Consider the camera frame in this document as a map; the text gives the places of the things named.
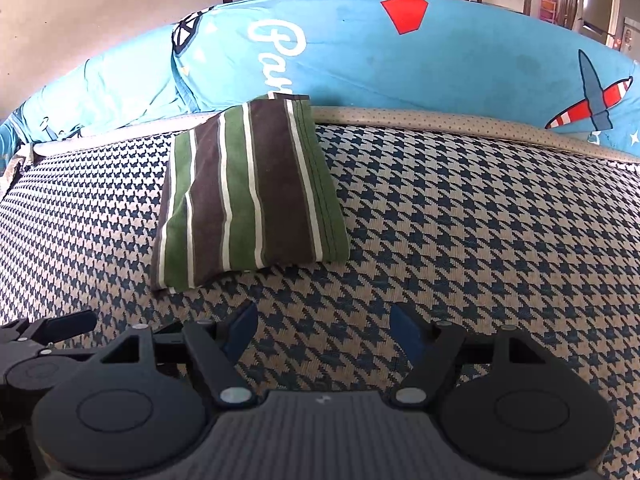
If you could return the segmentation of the green brown striped shirt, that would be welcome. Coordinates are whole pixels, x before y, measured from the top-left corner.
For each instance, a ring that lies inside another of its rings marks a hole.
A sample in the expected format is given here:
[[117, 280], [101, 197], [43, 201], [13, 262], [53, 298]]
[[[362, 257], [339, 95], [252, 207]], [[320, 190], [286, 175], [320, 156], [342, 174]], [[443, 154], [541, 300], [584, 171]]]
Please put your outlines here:
[[348, 257], [308, 96], [271, 92], [171, 141], [150, 270], [156, 292]]

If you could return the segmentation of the houndstooth sofa seat cushion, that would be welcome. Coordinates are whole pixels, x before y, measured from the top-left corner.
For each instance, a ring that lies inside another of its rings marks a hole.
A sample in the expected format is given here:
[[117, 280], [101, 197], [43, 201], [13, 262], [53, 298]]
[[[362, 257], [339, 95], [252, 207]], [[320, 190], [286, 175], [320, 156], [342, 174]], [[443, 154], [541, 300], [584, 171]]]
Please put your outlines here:
[[259, 310], [239, 368], [268, 389], [384, 389], [408, 372], [390, 307], [477, 333], [525, 328], [608, 400], [612, 479], [639, 474], [639, 169], [440, 132], [321, 126], [350, 241], [343, 264], [150, 287], [172, 137], [47, 158], [1, 203], [1, 318], [96, 312], [127, 326]]

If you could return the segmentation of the white chest freezer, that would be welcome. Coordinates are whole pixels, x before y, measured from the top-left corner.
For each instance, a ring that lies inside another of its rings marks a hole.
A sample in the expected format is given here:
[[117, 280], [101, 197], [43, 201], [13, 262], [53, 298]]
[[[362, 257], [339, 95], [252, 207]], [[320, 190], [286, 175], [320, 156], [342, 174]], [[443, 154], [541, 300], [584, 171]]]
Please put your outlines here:
[[628, 58], [640, 61], [640, 23], [633, 18], [624, 18], [620, 52]]

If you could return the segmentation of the blue printed sofa back cover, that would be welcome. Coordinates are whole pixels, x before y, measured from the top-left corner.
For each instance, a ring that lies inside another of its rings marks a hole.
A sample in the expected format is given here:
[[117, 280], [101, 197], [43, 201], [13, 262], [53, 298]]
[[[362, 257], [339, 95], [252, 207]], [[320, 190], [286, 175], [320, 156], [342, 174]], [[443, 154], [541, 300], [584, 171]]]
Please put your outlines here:
[[463, 0], [243, 0], [150, 30], [50, 82], [2, 122], [1, 158], [268, 92], [491, 117], [639, 151], [638, 63], [571, 30]]

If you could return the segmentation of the silver refrigerator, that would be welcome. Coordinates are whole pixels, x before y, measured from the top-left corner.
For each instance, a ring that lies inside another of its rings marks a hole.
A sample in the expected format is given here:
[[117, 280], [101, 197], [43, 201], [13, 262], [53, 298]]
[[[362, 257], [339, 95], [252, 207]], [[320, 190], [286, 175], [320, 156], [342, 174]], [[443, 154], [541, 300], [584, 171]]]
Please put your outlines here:
[[615, 44], [620, 0], [582, 0], [582, 13], [577, 31], [612, 48]]

